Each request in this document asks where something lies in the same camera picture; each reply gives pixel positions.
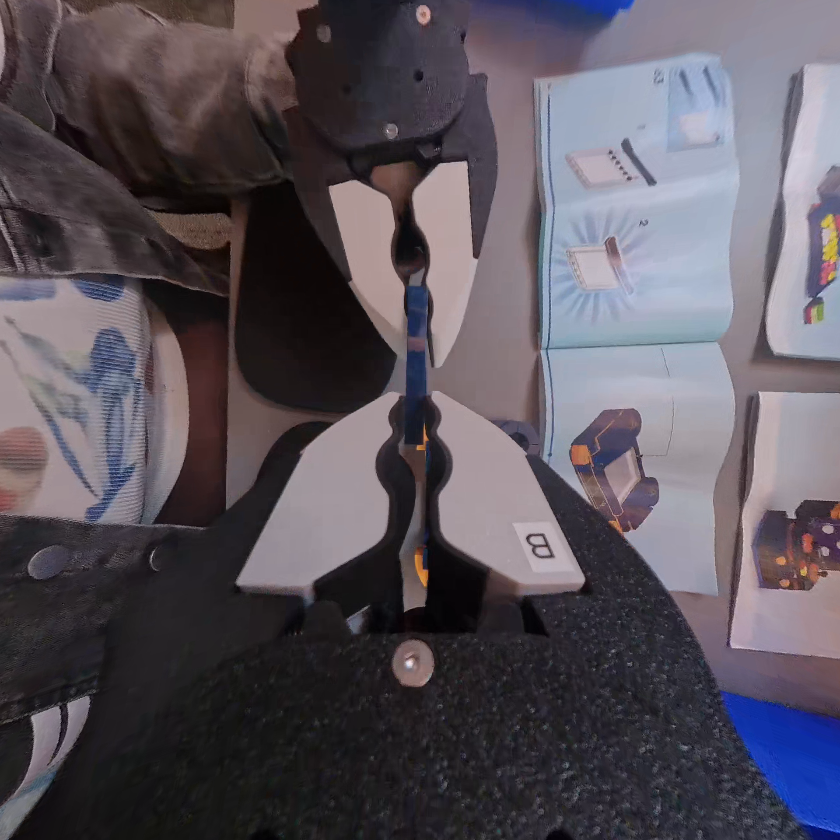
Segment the dark blue brick plate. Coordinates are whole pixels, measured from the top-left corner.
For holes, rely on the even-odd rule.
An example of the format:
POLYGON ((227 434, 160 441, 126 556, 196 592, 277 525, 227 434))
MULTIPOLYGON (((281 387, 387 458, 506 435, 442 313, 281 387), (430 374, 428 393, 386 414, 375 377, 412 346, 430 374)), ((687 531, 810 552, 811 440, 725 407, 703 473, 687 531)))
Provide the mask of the dark blue brick plate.
POLYGON ((429 296, 422 282, 406 289, 406 379, 403 402, 404 443, 423 447, 427 401, 429 296))

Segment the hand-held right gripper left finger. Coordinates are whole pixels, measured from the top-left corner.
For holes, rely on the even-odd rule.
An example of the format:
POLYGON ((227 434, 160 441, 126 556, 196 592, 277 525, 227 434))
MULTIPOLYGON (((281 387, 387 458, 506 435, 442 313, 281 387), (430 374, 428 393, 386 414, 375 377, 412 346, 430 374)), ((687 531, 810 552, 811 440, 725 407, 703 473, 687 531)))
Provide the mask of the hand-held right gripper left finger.
POLYGON ((316 583, 384 538, 390 501, 375 461, 399 400, 383 394, 303 449, 238 575, 241 591, 313 601, 316 583))

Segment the person's left forearm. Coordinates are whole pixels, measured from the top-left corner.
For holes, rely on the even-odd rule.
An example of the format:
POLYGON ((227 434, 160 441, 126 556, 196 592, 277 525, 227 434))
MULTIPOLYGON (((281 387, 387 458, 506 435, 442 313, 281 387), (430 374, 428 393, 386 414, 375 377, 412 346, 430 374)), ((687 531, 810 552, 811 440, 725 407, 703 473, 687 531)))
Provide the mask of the person's left forearm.
POLYGON ((56 135, 136 196, 238 196, 289 181, 288 44, 128 4, 65 12, 46 87, 56 135))

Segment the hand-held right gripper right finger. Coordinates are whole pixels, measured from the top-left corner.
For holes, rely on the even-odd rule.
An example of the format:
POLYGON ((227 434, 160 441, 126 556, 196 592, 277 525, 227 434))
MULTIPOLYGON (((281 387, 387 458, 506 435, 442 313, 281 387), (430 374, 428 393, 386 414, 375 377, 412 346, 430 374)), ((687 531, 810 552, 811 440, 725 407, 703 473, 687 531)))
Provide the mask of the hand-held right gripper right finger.
POLYGON ((579 592, 585 576, 526 452, 446 394, 429 402, 429 441, 441 445, 444 465, 428 504, 430 535, 485 575, 483 596, 579 592))

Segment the black bumpy cushion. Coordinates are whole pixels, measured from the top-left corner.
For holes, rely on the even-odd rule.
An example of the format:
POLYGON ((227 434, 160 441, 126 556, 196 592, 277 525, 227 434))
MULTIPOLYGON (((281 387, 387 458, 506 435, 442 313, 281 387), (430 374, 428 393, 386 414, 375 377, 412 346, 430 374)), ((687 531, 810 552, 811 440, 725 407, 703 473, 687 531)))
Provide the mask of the black bumpy cushion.
POLYGON ((248 202, 234 346, 247 384, 268 401, 351 413, 383 393, 396 355, 353 294, 294 185, 248 202))

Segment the blue plastic bin with divider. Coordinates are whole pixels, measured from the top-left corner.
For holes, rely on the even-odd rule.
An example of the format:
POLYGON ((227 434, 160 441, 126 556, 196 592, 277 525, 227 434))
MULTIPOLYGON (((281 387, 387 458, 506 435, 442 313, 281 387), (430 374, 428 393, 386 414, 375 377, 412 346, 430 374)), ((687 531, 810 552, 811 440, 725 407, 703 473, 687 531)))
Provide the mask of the blue plastic bin with divider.
POLYGON ((517 9, 562 22, 594 24, 612 21, 630 11, 636 1, 485 1, 485 6, 517 9))

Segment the arcade cover instruction booklet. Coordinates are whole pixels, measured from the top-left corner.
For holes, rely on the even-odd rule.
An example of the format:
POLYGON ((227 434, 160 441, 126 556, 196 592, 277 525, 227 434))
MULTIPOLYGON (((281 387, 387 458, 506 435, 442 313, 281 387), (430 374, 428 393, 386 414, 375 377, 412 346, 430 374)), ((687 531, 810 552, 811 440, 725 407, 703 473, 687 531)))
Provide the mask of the arcade cover instruction booklet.
POLYGON ((752 402, 729 644, 839 658, 839 394, 752 402))

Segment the dark blue brick console model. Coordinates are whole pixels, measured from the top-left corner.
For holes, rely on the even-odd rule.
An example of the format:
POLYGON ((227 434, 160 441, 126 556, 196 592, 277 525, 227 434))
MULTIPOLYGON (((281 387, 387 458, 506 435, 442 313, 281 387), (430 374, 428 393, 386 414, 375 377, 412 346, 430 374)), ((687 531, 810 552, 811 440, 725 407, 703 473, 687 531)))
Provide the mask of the dark blue brick console model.
POLYGON ((494 419, 491 422, 509 436, 526 455, 541 456, 541 437, 530 423, 512 419, 494 419))

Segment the large blue plastic bin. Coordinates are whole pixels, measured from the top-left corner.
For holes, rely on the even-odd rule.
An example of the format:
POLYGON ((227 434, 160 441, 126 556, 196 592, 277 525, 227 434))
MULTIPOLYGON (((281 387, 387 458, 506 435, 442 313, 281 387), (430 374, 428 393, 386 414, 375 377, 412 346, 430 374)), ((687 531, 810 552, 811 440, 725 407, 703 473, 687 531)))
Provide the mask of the large blue plastic bin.
POLYGON ((752 758, 811 838, 839 838, 839 719, 729 692, 752 758))

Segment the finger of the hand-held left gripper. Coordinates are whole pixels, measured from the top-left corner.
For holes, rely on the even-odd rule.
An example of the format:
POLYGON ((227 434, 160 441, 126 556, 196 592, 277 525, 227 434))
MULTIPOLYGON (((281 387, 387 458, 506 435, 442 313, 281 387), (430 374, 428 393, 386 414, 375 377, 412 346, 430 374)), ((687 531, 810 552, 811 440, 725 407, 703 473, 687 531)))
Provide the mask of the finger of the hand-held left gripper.
POLYGON ((426 246, 434 368, 445 363, 455 345, 476 275, 469 199, 465 161, 438 164, 413 192, 414 220, 426 246))
POLYGON ((393 261, 396 221, 390 198, 371 185, 329 187, 350 270, 350 288, 377 332, 399 358, 406 356, 405 284, 393 261))

